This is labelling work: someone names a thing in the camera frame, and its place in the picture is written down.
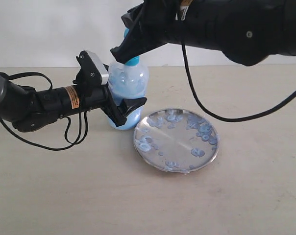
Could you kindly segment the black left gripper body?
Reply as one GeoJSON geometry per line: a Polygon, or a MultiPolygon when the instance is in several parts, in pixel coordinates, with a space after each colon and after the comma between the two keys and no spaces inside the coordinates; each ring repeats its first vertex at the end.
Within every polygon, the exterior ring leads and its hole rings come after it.
{"type": "Polygon", "coordinates": [[[79,98],[79,108],[81,111],[102,109],[103,112],[106,112],[114,105],[108,85],[83,86],[76,84],[74,88],[79,98]]]}

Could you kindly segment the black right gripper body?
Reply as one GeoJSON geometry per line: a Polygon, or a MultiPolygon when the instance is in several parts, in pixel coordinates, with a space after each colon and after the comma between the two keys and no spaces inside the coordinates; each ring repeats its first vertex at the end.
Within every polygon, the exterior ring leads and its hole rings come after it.
{"type": "Polygon", "coordinates": [[[156,49],[166,44],[187,44],[183,0],[145,0],[121,16],[128,32],[121,49],[156,49]]]}

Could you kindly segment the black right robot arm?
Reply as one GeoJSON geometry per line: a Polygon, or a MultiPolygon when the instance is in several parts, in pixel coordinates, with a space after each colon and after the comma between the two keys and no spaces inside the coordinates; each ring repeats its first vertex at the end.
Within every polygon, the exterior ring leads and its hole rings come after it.
{"type": "Polygon", "coordinates": [[[122,21],[129,32],[111,49],[120,63],[166,44],[221,51],[244,66],[296,56],[296,0],[146,0],[122,21]]]}

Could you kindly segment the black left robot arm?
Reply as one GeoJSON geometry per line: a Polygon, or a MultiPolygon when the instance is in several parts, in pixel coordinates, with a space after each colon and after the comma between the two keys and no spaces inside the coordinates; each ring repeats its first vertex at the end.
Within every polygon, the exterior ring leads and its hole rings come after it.
{"type": "Polygon", "coordinates": [[[0,118],[12,123],[19,132],[28,133],[55,123],[58,119],[100,108],[116,126],[143,106],[145,97],[122,99],[116,105],[107,84],[80,71],[71,86],[37,91],[13,83],[14,79],[40,76],[39,72],[8,75],[0,72],[0,118]]]}

